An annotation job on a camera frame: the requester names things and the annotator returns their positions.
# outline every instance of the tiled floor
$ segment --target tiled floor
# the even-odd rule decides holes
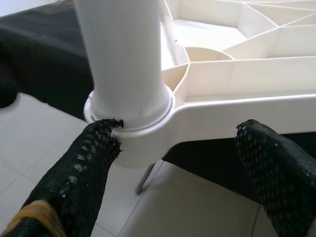
[[[86,123],[28,95],[0,110],[0,232]],[[146,168],[112,166],[93,237],[245,237],[255,203],[159,161],[146,191]],[[256,237],[274,237],[260,211]]]

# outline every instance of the floor tile grout line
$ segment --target floor tile grout line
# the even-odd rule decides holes
[[[35,160],[31,165],[30,167],[28,167],[25,171],[20,171],[19,169],[17,169],[16,167],[14,167],[14,165],[10,164],[7,160],[2,160],[3,163],[5,163],[6,165],[8,165],[10,168],[12,168],[14,171],[16,171],[17,173],[19,173],[19,175],[17,176],[17,178],[15,178],[12,182],[10,182],[3,190],[0,191],[0,195],[5,191],[7,190],[13,183],[15,183],[18,179],[20,179],[21,177],[24,177],[24,179],[28,180],[32,185],[37,185],[37,183],[33,183],[31,180],[29,180],[25,174],[26,172],[28,172],[32,166],[34,164],[36,164],[37,162],[39,162],[41,159],[43,159],[50,151],[52,151],[55,147],[59,146],[62,142],[56,142],[54,143],[54,145],[52,145],[50,148],[47,149],[47,151],[42,155],[40,156],[37,160]]]
[[[97,225],[97,226],[100,227],[101,229],[105,230],[106,232],[108,232],[109,234],[111,234],[113,237],[117,237],[117,236],[114,235],[111,231],[105,229],[103,226],[100,226],[98,223],[96,223],[95,225]]]
[[[157,175],[158,171],[160,170],[160,168],[162,167],[162,164],[164,163],[165,161],[162,160],[159,168],[157,169],[157,171],[155,172],[155,174],[153,175],[153,178],[150,180],[149,184],[148,184],[148,187],[150,186],[150,184],[152,183],[152,181],[154,180],[155,176]],[[139,202],[143,199],[143,196],[145,195],[145,193],[147,192],[147,189],[144,190],[144,192],[141,194],[141,197],[139,198],[139,200],[137,201],[136,205],[134,206],[132,212],[130,213],[130,215],[128,216],[127,220],[125,221],[124,225],[122,226],[121,230],[119,231],[118,233],[118,237],[120,236],[120,234],[122,233],[124,227],[126,226],[127,222],[129,221],[129,219],[131,218],[132,214],[134,213],[136,207],[138,206]]]

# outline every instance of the black fabric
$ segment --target black fabric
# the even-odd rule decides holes
[[[120,153],[111,136],[122,121],[101,120],[88,125],[68,151],[42,177],[23,206],[45,200],[56,210],[68,237],[91,235],[107,182],[108,171]],[[25,219],[7,237],[51,236],[35,219]]]
[[[1,48],[0,61],[20,72],[21,92],[83,119],[93,81],[71,3],[0,18]]]
[[[18,94],[10,69],[0,62],[0,109],[13,104]]]
[[[237,147],[256,197],[280,237],[305,237],[316,216],[316,160],[295,142],[249,120]]]

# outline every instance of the tan fabric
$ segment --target tan fabric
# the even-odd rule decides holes
[[[6,230],[1,234],[5,237],[13,231],[24,218],[38,220],[54,237],[67,237],[63,225],[54,208],[45,200],[37,200],[22,208],[8,224]]]

